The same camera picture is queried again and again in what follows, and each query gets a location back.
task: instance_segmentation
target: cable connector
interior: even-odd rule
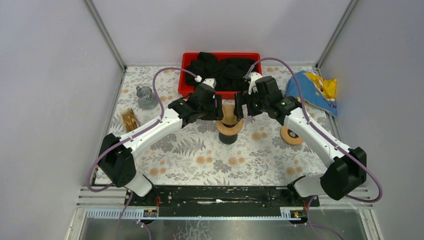
[[[202,77],[201,77],[201,76],[199,76],[199,75],[197,75],[197,76],[194,78],[194,80],[195,80],[196,82],[198,82],[198,83],[201,83],[201,82],[202,82]]]

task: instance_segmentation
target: blue fabric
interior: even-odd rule
[[[300,71],[295,74],[299,80],[300,88],[302,89],[303,99],[329,114],[337,116],[337,103],[326,99],[321,91],[315,87],[314,82],[312,82],[304,73],[306,73],[306,71]],[[291,77],[288,81],[286,94],[296,98],[299,97],[298,86],[296,85],[296,81],[293,77]]]

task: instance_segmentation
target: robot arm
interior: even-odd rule
[[[243,117],[241,105],[244,104],[247,105],[249,116],[268,113],[270,118],[276,119],[281,125],[301,137],[327,167],[324,174],[296,179],[287,186],[289,189],[300,197],[327,194],[332,199],[339,200],[365,182],[365,171],[316,132],[310,122],[317,126],[326,137],[339,143],[338,147],[366,165],[367,156],[360,147],[351,149],[348,145],[340,142],[309,114],[308,122],[304,117],[300,102],[292,96],[284,97],[284,93],[279,90],[273,77],[262,77],[259,73],[253,72],[250,79],[249,90],[235,95],[237,107],[234,109],[234,114],[237,118]]]
[[[215,94],[215,85],[214,79],[205,79],[196,87],[194,93],[188,96],[187,101],[179,98],[171,102],[162,118],[158,116],[120,137],[112,133],[105,136],[100,154],[120,141],[128,138],[131,140],[106,154],[99,161],[98,166],[117,188],[125,187],[141,197],[145,196],[152,189],[152,184],[142,174],[137,173],[134,159],[161,138],[194,123],[197,119],[221,120],[223,118],[222,97]],[[144,131],[142,134],[133,138],[142,131]]]

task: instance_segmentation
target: table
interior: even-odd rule
[[[112,116],[109,133],[120,136],[125,128],[121,109],[131,108],[139,126],[160,114],[160,107],[143,110],[137,104],[136,86],[152,87],[154,74],[169,66],[129,66]],[[313,72],[312,66],[293,66],[293,71]],[[285,90],[291,74],[283,66],[263,66],[263,76],[273,76]],[[181,97],[178,94],[180,72],[167,70],[156,80],[158,95],[167,106]],[[233,104],[224,100],[223,104]],[[306,105],[311,116],[326,130],[330,123],[326,113]],[[244,118],[238,139],[225,145],[218,139],[214,121],[198,120],[154,143],[146,154],[135,159],[137,171],[156,185],[234,185],[285,186],[302,175],[324,173],[318,156],[306,146],[292,146],[280,137],[280,124],[266,113]],[[95,173],[95,184],[110,183],[101,169]]]

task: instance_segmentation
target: roll of tape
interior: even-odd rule
[[[290,145],[301,145],[304,141],[296,133],[288,129],[286,126],[281,127],[280,131],[281,138],[284,142]]]

